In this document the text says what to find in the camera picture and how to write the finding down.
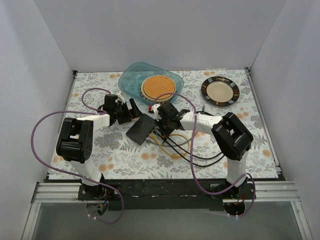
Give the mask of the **black network switch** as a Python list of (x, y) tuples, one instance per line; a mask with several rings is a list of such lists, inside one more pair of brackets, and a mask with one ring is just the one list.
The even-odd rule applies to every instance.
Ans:
[(142, 145), (155, 127), (155, 120), (143, 114), (126, 132), (126, 136), (135, 143)]

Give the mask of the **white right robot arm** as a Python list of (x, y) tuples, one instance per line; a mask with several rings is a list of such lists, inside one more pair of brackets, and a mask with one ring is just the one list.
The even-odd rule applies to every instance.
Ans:
[(192, 131), (190, 150), (193, 150), (196, 132), (213, 136), (220, 151), (227, 159), (226, 188), (218, 192), (205, 190), (197, 180), (193, 160), (190, 167), (193, 179), (201, 191), (210, 196), (227, 193), (237, 199), (245, 192), (247, 183), (246, 159), (254, 140), (251, 132), (232, 112), (224, 116), (210, 116), (197, 113), (196, 110), (183, 109), (178, 111), (170, 102), (154, 104), (148, 108), (155, 116), (155, 123), (164, 136), (174, 130)]

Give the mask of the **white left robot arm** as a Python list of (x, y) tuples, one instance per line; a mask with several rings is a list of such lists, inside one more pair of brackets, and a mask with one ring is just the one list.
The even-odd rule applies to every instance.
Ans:
[(63, 120), (56, 153), (75, 168), (83, 185), (90, 186), (89, 194), (95, 200), (103, 199), (107, 191), (101, 184), (104, 180), (103, 175), (91, 159), (94, 132), (110, 127), (115, 122), (121, 125), (141, 117), (143, 114), (133, 98), (129, 99), (129, 103), (131, 108), (128, 108), (126, 101), (119, 94), (107, 94), (104, 104), (96, 113), (86, 117), (66, 117)]

